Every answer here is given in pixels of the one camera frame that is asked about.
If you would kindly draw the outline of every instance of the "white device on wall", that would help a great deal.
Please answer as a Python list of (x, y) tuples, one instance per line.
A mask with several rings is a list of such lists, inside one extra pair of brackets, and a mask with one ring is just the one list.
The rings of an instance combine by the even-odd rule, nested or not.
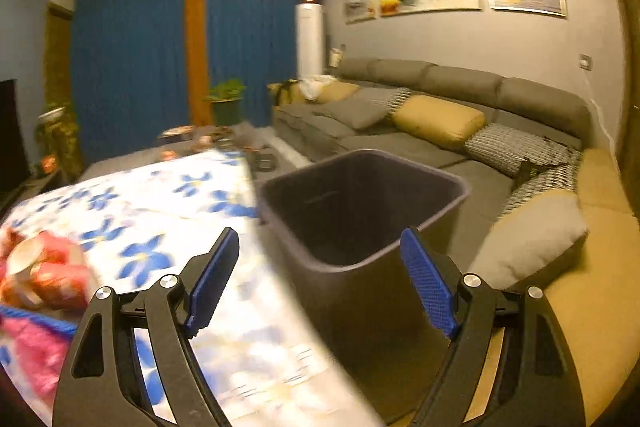
[(298, 78), (322, 74), (324, 69), (322, 5), (304, 3), (296, 6), (296, 37)]

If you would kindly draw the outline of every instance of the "black trash can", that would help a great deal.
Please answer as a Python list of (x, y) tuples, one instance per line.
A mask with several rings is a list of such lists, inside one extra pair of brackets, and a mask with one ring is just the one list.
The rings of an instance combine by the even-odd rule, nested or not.
[[(429, 248), (445, 252), (468, 194), (457, 176), (377, 150), (333, 156), (260, 188), (262, 217), (283, 247), (269, 252), (274, 265), (386, 421), (426, 391), (447, 346), (427, 324), (400, 234), (416, 227)], [(397, 382), (402, 392), (393, 397), (385, 381), (400, 368), (411, 382)]]

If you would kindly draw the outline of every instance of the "tablecloth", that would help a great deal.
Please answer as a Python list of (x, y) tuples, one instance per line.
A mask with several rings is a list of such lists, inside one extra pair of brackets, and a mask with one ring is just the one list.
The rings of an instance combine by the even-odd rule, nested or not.
[[(25, 235), (50, 230), (82, 245), (101, 285), (146, 289), (206, 253), (225, 227), (240, 256), (210, 325), (191, 341), (234, 427), (379, 427), (373, 412), (312, 330), (258, 240), (255, 194), (237, 152), (208, 151), (48, 192), (5, 221)], [(173, 421), (148, 333), (136, 330), (154, 412)], [(51, 411), (29, 388), (9, 338), (0, 362), (47, 425)]]

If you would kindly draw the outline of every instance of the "wall socket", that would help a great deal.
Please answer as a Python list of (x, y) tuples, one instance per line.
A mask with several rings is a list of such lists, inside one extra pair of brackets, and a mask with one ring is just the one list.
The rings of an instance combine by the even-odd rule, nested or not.
[(580, 67), (583, 70), (593, 70), (593, 59), (589, 55), (580, 55)]

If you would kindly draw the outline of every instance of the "black and white pillow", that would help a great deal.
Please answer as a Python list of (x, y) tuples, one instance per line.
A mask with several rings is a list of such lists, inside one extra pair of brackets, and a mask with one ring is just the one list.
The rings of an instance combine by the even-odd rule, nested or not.
[(411, 97), (411, 89), (407, 87), (398, 87), (397, 89), (387, 89), (385, 87), (361, 87), (354, 93), (351, 98), (365, 100), (366, 102), (376, 103), (389, 109), (389, 113), (393, 114), (400, 109), (402, 104)]
[(578, 166), (576, 164), (568, 164), (539, 174), (513, 191), (498, 219), (511, 214), (516, 208), (532, 200), (533, 197), (553, 188), (564, 188), (575, 192), (577, 173)]
[(576, 165), (581, 153), (564, 144), (499, 123), (491, 123), (465, 143), (465, 151), (474, 160), (516, 177), (524, 160), (536, 165)]

